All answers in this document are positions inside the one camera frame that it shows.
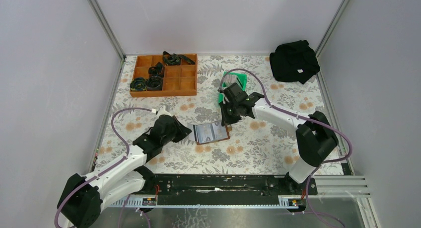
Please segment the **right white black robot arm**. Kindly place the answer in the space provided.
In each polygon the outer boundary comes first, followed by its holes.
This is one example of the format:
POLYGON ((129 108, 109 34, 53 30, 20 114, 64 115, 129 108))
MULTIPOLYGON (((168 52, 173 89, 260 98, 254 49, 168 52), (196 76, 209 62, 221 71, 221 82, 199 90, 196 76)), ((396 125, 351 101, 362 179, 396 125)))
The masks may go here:
POLYGON ((242 117, 270 122, 295 135, 299 159, 287 173, 285 188, 291 194, 297 194, 304 188, 304 181, 318 168, 338 145, 338 138, 329 129, 326 116, 316 111, 308 117, 271 105, 260 93, 247 94, 233 83, 221 91, 224 99, 219 103, 222 125, 239 122, 242 117))

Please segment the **brown leather card holder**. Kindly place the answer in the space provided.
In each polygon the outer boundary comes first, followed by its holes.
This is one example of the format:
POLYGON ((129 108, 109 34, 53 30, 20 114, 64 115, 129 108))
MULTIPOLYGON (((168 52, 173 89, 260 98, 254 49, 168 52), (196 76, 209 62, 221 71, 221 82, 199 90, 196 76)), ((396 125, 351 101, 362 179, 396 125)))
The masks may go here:
POLYGON ((230 139, 227 126, 222 126, 221 121, 215 121, 204 124, 188 124, 188 128, 192 131, 188 138, 197 143, 197 145, 204 145, 216 143, 230 139))

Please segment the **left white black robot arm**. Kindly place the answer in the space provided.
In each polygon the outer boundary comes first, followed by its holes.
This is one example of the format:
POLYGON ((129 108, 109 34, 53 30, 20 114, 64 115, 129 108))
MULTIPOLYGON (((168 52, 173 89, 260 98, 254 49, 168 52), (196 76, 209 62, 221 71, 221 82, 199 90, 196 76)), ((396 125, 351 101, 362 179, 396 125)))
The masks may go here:
POLYGON ((137 169, 159 155, 169 142, 177 143, 192 131, 164 107, 150 112, 158 116, 154 125, 131 145, 124 141, 125 153, 93 172, 68 178, 57 205, 55 227, 60 227, 59 216, 63 215, 72 227, 88 228, 112 203, 137 191, 147 194, 153 190, 150 171, 142 175, 137 169))

